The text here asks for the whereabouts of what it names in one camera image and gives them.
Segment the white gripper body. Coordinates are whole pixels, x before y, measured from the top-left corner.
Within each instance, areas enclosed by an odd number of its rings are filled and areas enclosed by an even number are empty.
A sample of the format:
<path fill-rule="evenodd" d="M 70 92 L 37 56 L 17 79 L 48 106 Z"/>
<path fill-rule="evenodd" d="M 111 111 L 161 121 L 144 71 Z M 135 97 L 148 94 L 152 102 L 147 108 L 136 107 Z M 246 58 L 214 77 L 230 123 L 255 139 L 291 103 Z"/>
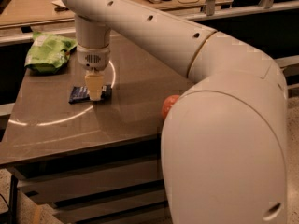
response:
<path fill-rule="evenodd" d="M 110 60 L 110 48 L 88 49 L 77 45 L 78 63 L 86 70 L 103 71 Z"/>

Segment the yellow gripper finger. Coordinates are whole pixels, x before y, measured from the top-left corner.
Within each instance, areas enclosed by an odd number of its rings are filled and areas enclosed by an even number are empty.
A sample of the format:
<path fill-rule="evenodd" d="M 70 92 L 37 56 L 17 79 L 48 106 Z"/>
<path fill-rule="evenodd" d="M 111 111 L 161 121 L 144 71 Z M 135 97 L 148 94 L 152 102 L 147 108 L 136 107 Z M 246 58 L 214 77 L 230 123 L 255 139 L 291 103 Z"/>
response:
<path fill-rule="evenodd" d="M 94 72 L 87 72 L 85 75 L 85 84 L 88 89 L 90 99 L 99 101 L 101 99 L 102 87 L 104 85 L 104 75 Z"/>

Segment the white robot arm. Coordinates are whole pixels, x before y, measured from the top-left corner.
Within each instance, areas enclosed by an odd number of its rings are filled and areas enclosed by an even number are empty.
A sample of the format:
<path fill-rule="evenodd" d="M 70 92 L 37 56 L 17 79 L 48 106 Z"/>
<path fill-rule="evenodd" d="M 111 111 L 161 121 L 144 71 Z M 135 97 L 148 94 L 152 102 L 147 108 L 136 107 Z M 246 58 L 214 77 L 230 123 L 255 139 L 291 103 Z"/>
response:
<path fill-rule="evenodd" d="M 187 77 L 161 137 L 173 224 L 287 224 L 285 78 L 262 51 L 129 0 L 63 0 Z"/>

